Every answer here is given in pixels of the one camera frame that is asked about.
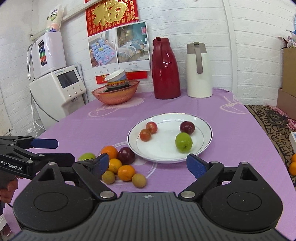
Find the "person's left hand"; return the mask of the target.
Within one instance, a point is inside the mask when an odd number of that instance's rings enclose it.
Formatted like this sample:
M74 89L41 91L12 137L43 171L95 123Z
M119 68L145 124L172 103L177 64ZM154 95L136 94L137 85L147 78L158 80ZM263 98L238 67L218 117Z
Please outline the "person's left hand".
M18 178L11 180L7 187L0 190L1 202L9 204L13 198L15 191L18 189Z

